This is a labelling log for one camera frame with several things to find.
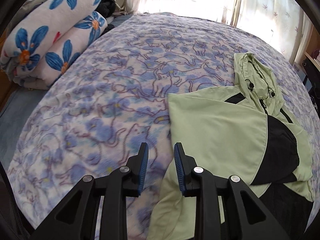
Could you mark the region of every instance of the dark cloth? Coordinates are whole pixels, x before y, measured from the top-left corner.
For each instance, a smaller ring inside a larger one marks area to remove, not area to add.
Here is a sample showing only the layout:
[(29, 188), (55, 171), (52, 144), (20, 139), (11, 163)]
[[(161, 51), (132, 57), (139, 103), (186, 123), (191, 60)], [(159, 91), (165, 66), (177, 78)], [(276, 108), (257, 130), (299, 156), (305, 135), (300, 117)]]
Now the dark cloth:
[(320, 235), (320, 210), (299, 240), (318, 240)]
[(30, 235), (23, 227), (13, 191), (0, 162), (0, 239), (27, 240)]
[(320, 99), (317, 98), (317, 95), (316, 95), (314, 89), (310, 90), (309, 96), (310, 96), (311, 102), (313, 104), (313, 107), (315, 108), (318, 116), (320, 117)]
[[(271, 183), (260, 197), (291, 240), (298, 240), (304, 233), (313, 202), (306, 200), (282, 183)], [(221, 240), (227, 240), (226, 223), (221, 224)]]
[(116, 10), (116, 2), (113, 0), (101, 0), (96, 12), (101, 14), (104, 18), (110, 17)]
[(114, 28), (114, 25), (113, 24), (108, 24), (108, 26), (104, 29), (103, 34), (107, 33), (108, 31), (112, 30)]

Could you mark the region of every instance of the fleece blanket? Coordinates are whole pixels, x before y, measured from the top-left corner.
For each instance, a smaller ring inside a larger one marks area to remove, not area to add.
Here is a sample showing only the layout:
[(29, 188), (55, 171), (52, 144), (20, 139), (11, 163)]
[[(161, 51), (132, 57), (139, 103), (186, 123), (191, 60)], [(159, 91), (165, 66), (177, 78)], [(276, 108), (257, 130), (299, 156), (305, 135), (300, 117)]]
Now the fleece blanket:
[(6, 28), (7, 30), (6, 37), (9, 36), (13, 28), (17, 26), (17, 24), (21, 22), (25, 17), (27, 17), (30, 12), (32, 12), (34, 9), (36, 9), (46, 1), (47, 0), (27, 0), (16, 12), (14, 17), (11, 19), (10, 23), (8, 24)]
[(36, 81), (24, 82), (27, 88), (48, 89), (62, 76), (84, 50), (104, 31), (107, 21), (94, 11), (72, 27), (48, 50), (30, 73)]
[(142, 15), (93, 42), (29, 117), (8, 170), (23, 214), (37, 227), (82, 176), (110, 174), (147, 142), (144, 190), (127, 199), (128, 239), (145, 240), (173, 157), (168, 93), (233, 85), (234, 53), (247, 51), (272, 69), (286, 108), (308, 133), (319, 197), (320, 120), (290, 63), (261, 39), (225, 24)]
[(0, 65), (9, 79), (29, 76), (52, 44), (90, 15), (100, 1), (47, 0), (33, 10), (12, 30), (2, 48)]

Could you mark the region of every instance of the black jacket lining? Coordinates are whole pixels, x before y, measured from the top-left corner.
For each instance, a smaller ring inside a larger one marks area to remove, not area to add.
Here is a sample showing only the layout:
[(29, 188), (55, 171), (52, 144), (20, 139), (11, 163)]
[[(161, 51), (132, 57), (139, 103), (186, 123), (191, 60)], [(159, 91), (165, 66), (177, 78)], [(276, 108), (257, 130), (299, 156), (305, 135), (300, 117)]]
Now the black jacket lining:
[[(271, 183), (260, 200), (287, 232), (291, 240), (298, 240), (303, 235), (313, 202), (279, 183)], [(222, 223), (221, 240), (228, 240), (225, 230), (227, 230), (227, 225)]]
[(251, 185), (297, 181), (292, 172), (299, 163), (297, 140), (294, 134), (280, 120), (268, 115), (266, 152)]
[(237, 104), (237, 103), (241, 102), (244, 99), (245, 99), (244, 95), (241, 94), (241, 93), (238, 93), (238, 94), (232, 96), (231, 98), (228, 98), (227, 100), (225, 100), (225, 102), (232, 103), (232, 104)]

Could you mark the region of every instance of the bed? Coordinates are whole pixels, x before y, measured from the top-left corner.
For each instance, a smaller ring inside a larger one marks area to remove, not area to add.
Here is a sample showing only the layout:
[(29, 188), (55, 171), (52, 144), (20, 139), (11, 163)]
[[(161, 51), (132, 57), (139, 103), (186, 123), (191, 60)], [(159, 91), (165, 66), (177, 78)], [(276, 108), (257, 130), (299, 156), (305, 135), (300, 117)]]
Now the bed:
[[(123, 15), (112, 21), (118, 27), (132, 15)], [(7, 170), (15, 152), (19, 135), (28, 117), (47, 90), (17, 88), (0, 112), (0, 161)]]
[(320, 207), (320, 122), (292, 66), (261, 39), (228, 25), (146, 14), (95, 41), (24, 125), (7, 174), (31, 225), (37, 227), (82, 176), (110, 174), (147, 142), (144, 191), (127, 200), (128, 239), (146, 239), (172, 160), (167, 94), (233, 85), (233, 54), (247, 51), (272, 68), (286, 107), (308, 132), (316, 194), (311, 222)]

